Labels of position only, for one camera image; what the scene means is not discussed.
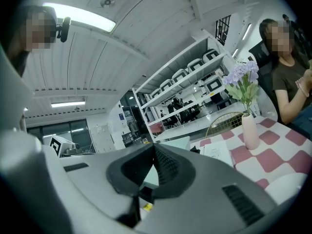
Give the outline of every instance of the paper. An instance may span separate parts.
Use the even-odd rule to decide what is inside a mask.
[[[228,164],[229,166],[234,167],[231,153],[228,147],[226,146],[225,141],[218,141],[215,143],[205,145],[204,155],[211,158],[216,158]]]

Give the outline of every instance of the ceiling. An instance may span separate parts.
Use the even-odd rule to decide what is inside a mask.
[[[109,112],[133,86],[138,87],[215,21],[247,8],[246,0],[26,0],[61,3],[116,22],[111,33],[72,22],[68,39],[32,53],[23,79],[35,92],[25,112],[27,126]],[[51,102],[85,100],[86,105],[52,108]]]

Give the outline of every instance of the sticker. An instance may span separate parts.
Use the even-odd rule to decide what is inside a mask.
[[[147,203],[147,204],[143,207],[143,209],[144,209],[144,210],[146,210],[147,212],[150,212],[150,211],[151,211],[151,209],[152,209],[152,207],[153,207],[153,205],[152,205],[152,204]]]

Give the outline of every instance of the ceiling light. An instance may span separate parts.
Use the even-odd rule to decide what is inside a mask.
[[[45,136],[43,136],[43,138],[48,138],[48,137],[51,137],[51,136],[54,136],[54,135],[57,135],[57,134],[45,135]]]
[[[80,132],[80,131],[83,131],[83,128],[79,128],[79,129],[75,129],[75,130],[72,130],[72,133],[74,132]]]
[[[236,50],[234,51],[234,54],[232,54],[232,57],[235,56],[235,54],[236,54],[237,51],[238,51],[238,49],[236,49]]]
[[[68,106],[77,106],[84,105],[85,101],[74,101],[74,102],[61,102],[61,103],[51,103],[52,107],[68,107]]]
[[[247,29],[246,29],[246,32],[245,32],[245,34],[244,34],[243,39],[245,39],[245,37],[247,36],[247,33],[248,33],[248,31],[249,31],[251,25],[252,25],[251,23],[248,24],[248,27],[247,27]]]
[[[57,18],[63,19],[65,17],[70,17],[72,21],[82,22],[107,32],[111,32],[116,25],[115,22],[107,18],[75,7],[50,2],[45,2],[43,6],[50,6],[54,8]]]

